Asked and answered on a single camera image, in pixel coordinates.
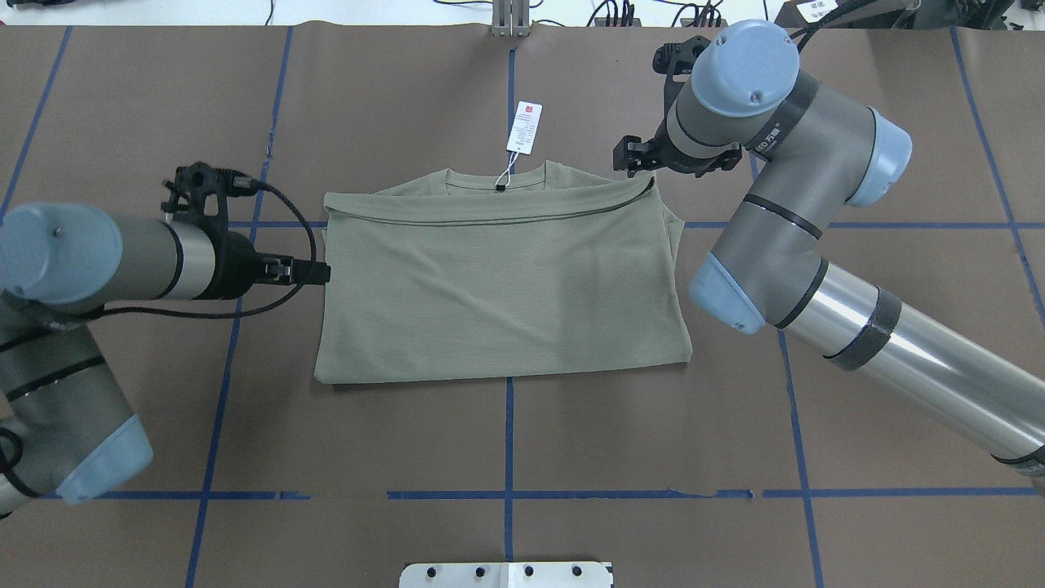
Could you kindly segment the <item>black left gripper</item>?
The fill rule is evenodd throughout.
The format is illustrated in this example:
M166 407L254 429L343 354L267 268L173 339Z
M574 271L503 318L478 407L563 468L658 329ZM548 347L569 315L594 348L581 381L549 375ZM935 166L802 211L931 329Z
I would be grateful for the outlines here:
M164 182L164 224L176 245L176 271L166 292L173 299L234 299L255 284L326 284L321 261L259 253L229 227L228 199L254 196L260 182L246 172L206 163L177 167Z

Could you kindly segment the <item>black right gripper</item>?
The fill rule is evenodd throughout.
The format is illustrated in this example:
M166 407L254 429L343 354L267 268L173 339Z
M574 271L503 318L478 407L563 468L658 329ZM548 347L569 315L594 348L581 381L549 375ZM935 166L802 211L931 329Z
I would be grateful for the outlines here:
M686 144L697 146L697 154L693 155L680 149L669 138L669 120L675 119L671 113L672 108L679 93L687 88L696 60L709 45L709 38L694 36L683 43L666 43L656 50L651 67L665 77L663 122L649 141L642 141L638 136L622 137L613 149L613 170L627 172L629 178L634 178L640 171L668 168L673 172L701 178L717 170L734 170L739 164L742 160L739 144L709 146L698 144L684 134Z

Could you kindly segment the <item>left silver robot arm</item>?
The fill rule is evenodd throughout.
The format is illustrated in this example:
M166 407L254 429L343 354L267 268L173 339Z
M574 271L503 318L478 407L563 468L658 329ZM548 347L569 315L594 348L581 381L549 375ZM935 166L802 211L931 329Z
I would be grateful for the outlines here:
M160 219L97 206L30 203L2 221L2 516L56 495L82 505L141 473L153 448L89 324L143 314L187 317L147 301L236 299L256 284L330 280L306 228L309 258L255 249L229 227L228 198L271 184L193 163L164 182Z

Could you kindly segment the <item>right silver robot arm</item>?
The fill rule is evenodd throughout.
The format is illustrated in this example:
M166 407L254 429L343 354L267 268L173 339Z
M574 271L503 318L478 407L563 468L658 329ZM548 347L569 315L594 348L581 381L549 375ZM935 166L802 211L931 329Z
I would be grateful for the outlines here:
M772 22L666 43L664 118L620 139L617 171L729 171L763 161L691 280L695 305L739 332L772 325L840 371L891 389L1043 490L1044 389L884 287L818 254L843 206L883 198L912 154L905 130L800 67L800 44Z

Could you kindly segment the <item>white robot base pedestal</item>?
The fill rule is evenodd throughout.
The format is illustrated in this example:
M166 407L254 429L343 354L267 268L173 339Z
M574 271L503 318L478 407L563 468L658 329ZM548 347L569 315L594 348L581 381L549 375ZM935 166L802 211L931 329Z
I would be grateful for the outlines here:
M597 561L417 563L399 587L613 587L612 564Z

